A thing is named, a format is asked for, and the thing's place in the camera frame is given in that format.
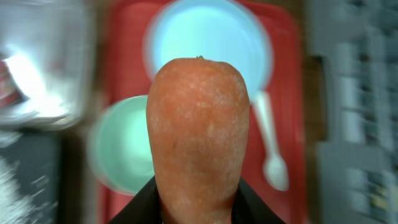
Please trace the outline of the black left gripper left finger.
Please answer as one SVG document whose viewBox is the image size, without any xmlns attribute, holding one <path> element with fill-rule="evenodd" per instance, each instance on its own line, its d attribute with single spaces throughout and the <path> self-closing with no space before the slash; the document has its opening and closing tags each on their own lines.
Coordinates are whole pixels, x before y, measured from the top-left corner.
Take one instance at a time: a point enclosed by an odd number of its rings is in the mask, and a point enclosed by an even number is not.
<svg viewBox="0 0 398 224">
<path fill-rule="evenodd" d="M 162 224 L 155 177 L 108 224 Z"/>
</svg>

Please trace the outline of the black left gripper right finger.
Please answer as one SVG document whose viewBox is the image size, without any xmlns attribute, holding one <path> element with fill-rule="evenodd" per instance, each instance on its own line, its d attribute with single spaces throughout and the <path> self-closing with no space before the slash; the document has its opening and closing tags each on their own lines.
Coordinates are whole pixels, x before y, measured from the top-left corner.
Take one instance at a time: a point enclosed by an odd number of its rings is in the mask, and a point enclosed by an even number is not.
<svg viewBox="0 0 398 224">
<path fill-rule="evenodd" d="M 240 178 L 231 212 L 232 224 L 285 224 Z"/>
</svg>

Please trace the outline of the white plastic spoon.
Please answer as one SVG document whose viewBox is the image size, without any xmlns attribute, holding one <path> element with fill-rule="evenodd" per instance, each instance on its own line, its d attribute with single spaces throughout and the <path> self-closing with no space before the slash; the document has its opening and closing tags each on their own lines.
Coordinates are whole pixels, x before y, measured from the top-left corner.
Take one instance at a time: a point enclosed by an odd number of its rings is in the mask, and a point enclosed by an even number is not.
<svg viewBox="0 0 398 224">
<path fill-rule="evenodd" d="M 289 175 L 286 163 L 279 151 L 268 93 L 266 91 L 258 91 L 252 107 L 266 151 L 266 158 L 262 165 L 264 177 L 274 189 L 287 191 L 289 189 Z"/>
</svg>

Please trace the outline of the mint green bowl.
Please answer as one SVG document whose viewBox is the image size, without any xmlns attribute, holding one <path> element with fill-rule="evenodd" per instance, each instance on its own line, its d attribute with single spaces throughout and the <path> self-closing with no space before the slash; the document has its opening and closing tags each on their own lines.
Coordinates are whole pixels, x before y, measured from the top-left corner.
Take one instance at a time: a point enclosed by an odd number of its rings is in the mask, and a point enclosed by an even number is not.
<svg viewBox="0 0 398 224">
<path fill-rule="evenodd" d="M 88 163 L 109 189 L 136 195 L 154 176 L 146 119 L 147 96 L 133 96 L 105 109 L 90 130 Z"/>
</svg>

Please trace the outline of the orange carrot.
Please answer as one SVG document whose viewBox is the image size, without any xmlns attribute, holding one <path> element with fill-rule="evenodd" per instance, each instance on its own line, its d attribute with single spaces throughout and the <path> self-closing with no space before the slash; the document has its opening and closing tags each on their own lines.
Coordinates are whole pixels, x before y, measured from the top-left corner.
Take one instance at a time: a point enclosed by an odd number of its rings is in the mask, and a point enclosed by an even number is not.
<svg viewBox="0 0 398 224">
<path fill-rule="evenodd" d="M 147 128 L 165 223 L 228 223 L 249 131 L 249 97 L 230 64 L 202 57 L 164 65 Z"/>
</svg>

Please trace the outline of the light blue plate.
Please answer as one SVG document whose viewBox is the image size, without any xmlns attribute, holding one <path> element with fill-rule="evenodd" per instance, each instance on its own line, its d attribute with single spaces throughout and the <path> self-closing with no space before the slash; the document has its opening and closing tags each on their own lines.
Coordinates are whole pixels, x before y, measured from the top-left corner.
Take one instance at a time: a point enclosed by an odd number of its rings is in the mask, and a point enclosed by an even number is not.
<svg viewBox="0 0 398 224">
<path fill-rule="evenodd" d="M 184 0 L 166 4 L 147 30 L 144 53 L 150 78 L 175 58 L 226 62 L 244 78 L 250 100 L 271 79 L 274 53 L 260 20 L 235 1 Z"/>
</svg>

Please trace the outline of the red snack wrapper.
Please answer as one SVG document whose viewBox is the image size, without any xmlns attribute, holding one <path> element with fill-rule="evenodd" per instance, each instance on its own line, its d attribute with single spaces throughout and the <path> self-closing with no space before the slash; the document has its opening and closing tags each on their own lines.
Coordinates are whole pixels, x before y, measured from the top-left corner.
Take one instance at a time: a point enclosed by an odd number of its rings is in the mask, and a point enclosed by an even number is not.
<svg viewBox="0 0 398 224">
<path fill-rule="evenodd" d="M 21 100 L 20 91 L 12 78 L 11 72 L 5 61 L 1 61 L 1 108 L 10 106 Z"/>
</svg>

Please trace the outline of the grey-blue dishwasher rack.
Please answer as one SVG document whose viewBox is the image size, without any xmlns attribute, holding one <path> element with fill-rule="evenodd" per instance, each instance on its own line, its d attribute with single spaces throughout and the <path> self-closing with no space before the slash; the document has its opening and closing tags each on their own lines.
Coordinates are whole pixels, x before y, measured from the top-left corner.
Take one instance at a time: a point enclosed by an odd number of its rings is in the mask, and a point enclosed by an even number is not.
<svg viewBox="0 0 398 224">
<path fill-rule="evenodd" d="M 318 144 L 324 223 L 397 222 L 397 2 L 311 0 L 308 50 L 325 73 Z"/>
</svg>

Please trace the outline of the black waste tray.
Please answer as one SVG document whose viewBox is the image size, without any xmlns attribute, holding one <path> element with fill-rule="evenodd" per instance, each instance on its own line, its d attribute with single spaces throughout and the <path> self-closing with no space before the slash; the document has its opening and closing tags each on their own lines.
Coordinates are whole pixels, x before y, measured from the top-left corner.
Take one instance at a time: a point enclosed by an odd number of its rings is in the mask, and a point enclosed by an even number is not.
<svg viewBox="0 0 398 224">
<path fill-rule="evenodd" d="M 30 223 L 58 222 L 61 140 L 52 132 L 18 132 L 21 137 L 3 155 L 9 162 L 19 161 L 16 178 L 19 192 L 32 199 Z"/>
</svg>

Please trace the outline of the spilled white rice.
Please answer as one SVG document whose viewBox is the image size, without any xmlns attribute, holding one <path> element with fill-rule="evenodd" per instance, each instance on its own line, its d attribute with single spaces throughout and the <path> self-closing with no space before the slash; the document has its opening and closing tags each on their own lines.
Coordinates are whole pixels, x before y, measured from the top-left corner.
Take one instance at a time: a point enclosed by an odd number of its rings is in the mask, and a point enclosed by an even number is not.
<svg viewBox="0 0 398 224">
<path fill-rule="evenodd" d="M 16 173 L 20 162 L 9 162 L 3 155 L 7 147 L 14 144 L 21 134 L 14 131 L 1 131 L 1 224 L 30 223 L 33 211 L 32 199 L 22 195 Z"/>
</svg>

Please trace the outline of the red plastic tray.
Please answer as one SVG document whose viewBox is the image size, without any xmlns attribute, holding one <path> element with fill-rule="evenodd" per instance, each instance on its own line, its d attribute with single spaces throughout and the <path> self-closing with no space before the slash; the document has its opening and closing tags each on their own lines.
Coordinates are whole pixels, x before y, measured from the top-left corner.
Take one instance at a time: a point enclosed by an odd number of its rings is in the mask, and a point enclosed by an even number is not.
<svg viewBox="0 0 398 224">
<path fill-rule="evenodd" d="M 144 68 L 144 34 L 165 1 L 121 0 L 111 5 L 108 17 L 104 85 L 106 102 L 146 94 L 150 80 Z M 266 153 L 255 121 L 250 122 L 243 177 L 263 201 L 287 223 L 307 223 L 305 146 L 302 111 L 302 68 L 299 30 L 281 7 L 243 1 L 269 34 L 274 68 L 267 86 L 279 149 L 287 164 L 289 189 L 273 189 L 262 174 Z"/>
</svg>

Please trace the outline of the clear plastic bin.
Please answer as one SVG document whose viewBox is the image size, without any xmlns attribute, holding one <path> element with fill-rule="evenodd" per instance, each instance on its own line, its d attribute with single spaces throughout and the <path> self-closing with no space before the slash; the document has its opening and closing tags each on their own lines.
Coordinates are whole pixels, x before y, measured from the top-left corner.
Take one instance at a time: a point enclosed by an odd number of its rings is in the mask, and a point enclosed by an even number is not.
<svg viewBox="0 0 398 224">
<path fill-rule="evenodd" d="M 96 50 L 89 1 L 1 1 L 1 62 L 21 99 L 1 127 L 65 129 L 82 119 Z"/>
</svg>

